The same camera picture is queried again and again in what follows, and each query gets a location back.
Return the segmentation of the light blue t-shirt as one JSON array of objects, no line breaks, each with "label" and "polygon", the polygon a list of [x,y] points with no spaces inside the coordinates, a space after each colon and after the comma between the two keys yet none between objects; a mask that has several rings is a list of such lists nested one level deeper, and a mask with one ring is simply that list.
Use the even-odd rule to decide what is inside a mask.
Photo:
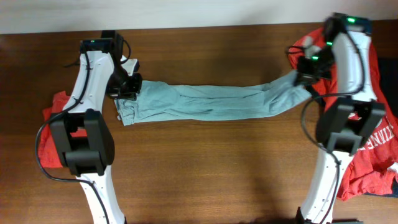
[{"label": "light blue t-shirt", "polygon": [[194,119],[233,121],[281,114],[311,97],[295,86],[297,72],[254,86],[169,85],[143,81],[136,100],[118,99],[115,106],[123,125]]}]

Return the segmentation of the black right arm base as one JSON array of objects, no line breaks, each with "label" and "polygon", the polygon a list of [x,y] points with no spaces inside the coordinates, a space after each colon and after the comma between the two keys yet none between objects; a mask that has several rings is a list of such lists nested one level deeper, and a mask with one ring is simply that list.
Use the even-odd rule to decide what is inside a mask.
[{"label": "black right arm base", "polygon": [[[295,224],[316,224],[316,223],[313,223],[309,219],[304,219],[300,207],[297,209],[297,213],[294,218],[294,223]],[[347,220],[335,220],[335,221],[332,221],[331,223],[327,223],[327,224],[364,224],[364,222],[359,221],[357,219],[347,219]]]}]

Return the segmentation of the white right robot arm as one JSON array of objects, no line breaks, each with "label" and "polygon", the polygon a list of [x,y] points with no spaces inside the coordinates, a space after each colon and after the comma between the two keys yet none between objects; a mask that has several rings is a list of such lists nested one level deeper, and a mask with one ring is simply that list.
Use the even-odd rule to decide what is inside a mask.
[{"label": "white right robot arm", "polygon": [[318,148],[318,160],[309,193],[297,209],[296,223],[332,223],[344,173],[386,113],[371,84],[371,32],[369,19],[336,12],[324,23],[326,45],[316,53],[303,47],[305,54],[298,59],[295,85],[330,79],[335,66],[338,89],[334,103],[319,117],[315,135],[306,133]]}]

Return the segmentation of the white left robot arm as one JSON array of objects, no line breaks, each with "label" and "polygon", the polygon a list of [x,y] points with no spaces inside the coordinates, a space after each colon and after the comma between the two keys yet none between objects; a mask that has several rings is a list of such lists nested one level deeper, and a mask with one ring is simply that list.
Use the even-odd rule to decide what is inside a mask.
[{"label": "white left robot arm", "polygon": [[111,177],[114,140],[102,115],[103,101],[135,100],[142,76],[139,62],[124,57],[121,34],[104,30],[99,39],[80,42],[80,70],[69,101],[50,117],[58,158],[85,193],[94,223],[125,223]]}]

